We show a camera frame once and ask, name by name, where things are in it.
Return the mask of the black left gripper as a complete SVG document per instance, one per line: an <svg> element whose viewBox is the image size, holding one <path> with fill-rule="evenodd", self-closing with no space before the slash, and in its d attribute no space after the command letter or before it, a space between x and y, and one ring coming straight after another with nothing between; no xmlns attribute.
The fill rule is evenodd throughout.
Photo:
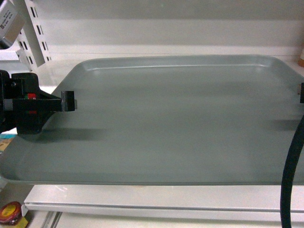
<svg viewBox="0 0 304 228"><path fill-rule="evenodd" d="M45 93L39 98L38 76L34 73L9 74L0 71L0 109L18 111L16 128L18 134L38 134L55 112L76 110L74 91L62 91L61 97Z"/></svg>

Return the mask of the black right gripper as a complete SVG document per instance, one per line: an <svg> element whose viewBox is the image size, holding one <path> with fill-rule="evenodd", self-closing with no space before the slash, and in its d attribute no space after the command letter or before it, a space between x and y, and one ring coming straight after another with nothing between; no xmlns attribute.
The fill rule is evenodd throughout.
<svg viewBox="0 0 304 228"><path fill-rule="evenodd" d="M301 83L298 88L298 94L300 96L300 103L304 103L304 83Z"/></svg>

